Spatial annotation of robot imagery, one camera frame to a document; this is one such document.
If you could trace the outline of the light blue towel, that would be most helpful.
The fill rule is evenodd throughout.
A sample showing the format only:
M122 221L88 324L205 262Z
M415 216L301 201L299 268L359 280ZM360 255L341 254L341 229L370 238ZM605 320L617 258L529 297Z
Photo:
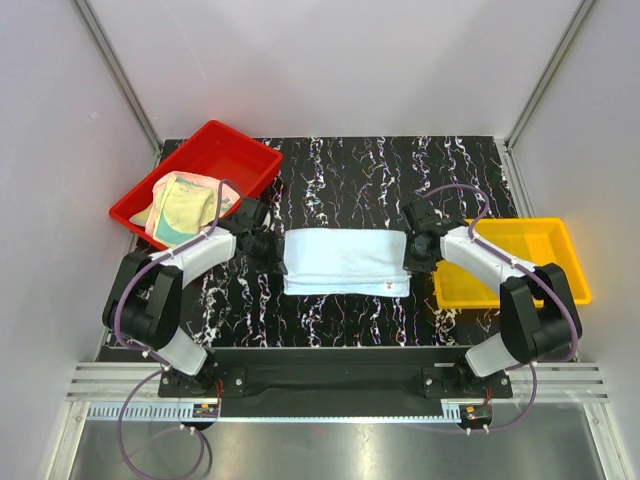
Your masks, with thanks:
M356 294L404 298L406 235L378 229L305 228L284 238L284 293L289 296Z

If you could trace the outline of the pastel yellow pink towel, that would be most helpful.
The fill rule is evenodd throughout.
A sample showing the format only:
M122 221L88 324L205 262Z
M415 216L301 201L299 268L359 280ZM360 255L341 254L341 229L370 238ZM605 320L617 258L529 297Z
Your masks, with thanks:
M241 195L219 179L173 171L152 188L152 201L129 221L161 245L178 246L226 214Z

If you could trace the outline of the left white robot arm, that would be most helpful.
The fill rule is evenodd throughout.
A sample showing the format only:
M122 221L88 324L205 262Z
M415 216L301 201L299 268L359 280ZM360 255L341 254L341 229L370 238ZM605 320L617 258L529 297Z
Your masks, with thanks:
M236 255L260 273L286 273L276 235L267 229L269 208L244 199L231 214L183 244L147 255L126 255L107 298L102 322L121 344L159 360L196 396L220 380L214 357L180 327L182 292L213 267Z

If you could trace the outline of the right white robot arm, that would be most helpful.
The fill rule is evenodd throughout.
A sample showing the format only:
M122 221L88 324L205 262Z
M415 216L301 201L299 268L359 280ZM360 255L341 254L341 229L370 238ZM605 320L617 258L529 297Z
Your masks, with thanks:
M573 357L582 326L564 270L536 265L477 234L469 222L439 217L426 200L403 207L403 268L434 273L447 261L470 273L499 297L500 331L471 347L453 367L454 384L466 396L486 389L490 378L566 349Z

